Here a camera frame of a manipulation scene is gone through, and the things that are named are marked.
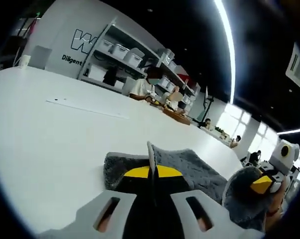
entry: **dark hair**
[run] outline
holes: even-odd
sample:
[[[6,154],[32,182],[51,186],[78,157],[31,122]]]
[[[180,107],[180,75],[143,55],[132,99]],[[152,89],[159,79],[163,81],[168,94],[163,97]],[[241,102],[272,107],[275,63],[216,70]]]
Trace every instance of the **dark hair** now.
[[[163,77],[163,70],[156,66],[150,66],[147,71],[148,74],[156,74],[158,78],[161,79]]]

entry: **face mask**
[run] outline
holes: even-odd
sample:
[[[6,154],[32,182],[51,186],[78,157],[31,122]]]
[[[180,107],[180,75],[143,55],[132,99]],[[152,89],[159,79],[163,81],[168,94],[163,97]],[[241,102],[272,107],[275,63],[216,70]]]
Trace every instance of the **face mask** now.
[[[151,85],[157,85],[160,82],[160,79],[148,79]]]

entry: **chair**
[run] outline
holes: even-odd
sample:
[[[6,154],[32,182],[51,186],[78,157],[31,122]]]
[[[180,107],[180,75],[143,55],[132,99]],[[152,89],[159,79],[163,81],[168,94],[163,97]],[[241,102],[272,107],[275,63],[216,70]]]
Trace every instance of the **chair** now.
[[[35,46],[35,48],[31,52],[31,58],[29,60],[28,66],[45,70],[51,51],[52,49],[46,47]]]
[[[122,94],[125,96],[129,96],[135,84],[136,84],[136,80],[132,79],[131,77],[127,77],[122,87]]]

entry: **ceiling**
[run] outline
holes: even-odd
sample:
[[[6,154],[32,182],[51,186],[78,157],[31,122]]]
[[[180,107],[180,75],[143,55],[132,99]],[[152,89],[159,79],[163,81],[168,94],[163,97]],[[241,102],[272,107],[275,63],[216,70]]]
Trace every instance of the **ceiling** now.
[[[53,1],[36,0],[25,14],[43,14]],[[286,23],[260,1],[223,1],[235,47],[234,104],[275,131],[300,128],[300,88],[285,76],[294,36]],[[135,20],[170,48],[175,62],[202,88],[208,86],[211,95],[229,101],[229,50],[213,0],[103,2]],[[284,138],[300,144],[300,133]]]

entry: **rectangular slot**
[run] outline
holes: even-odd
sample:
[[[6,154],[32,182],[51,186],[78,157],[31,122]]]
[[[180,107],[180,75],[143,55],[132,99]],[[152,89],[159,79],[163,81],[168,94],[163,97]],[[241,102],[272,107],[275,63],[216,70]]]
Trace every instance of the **rectangular slot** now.
[[[186,201],[189,204],[189,206],[191,207],[191,210],[193,211],[193,213],[198,221],[200,230],[202,232],[206,232],[209,229],[211,229],[213,227],[213,224],[212,224],[209,216],[207,215],[206,211],[204,210],[204,208],[201,206],[201,204],[197,200],[197,198],[189,197],[189,198],[186,198]]]
[[[101,217],[100,220],[96,220],[96,222],[94,223],[94,229],[96,229],[97,231],[101,232],[101,233],[105,233],[108,223],[110,221],[110,218],[112,216],[112,213],[114,212],[114,209],[116,208],[116,206],[118,205],[120,199],[119,198],[111,198],[109,200],[109,202],[107,203],[107,205],[105,206],[105,208],[107,208],[103,214],[103,216]]]

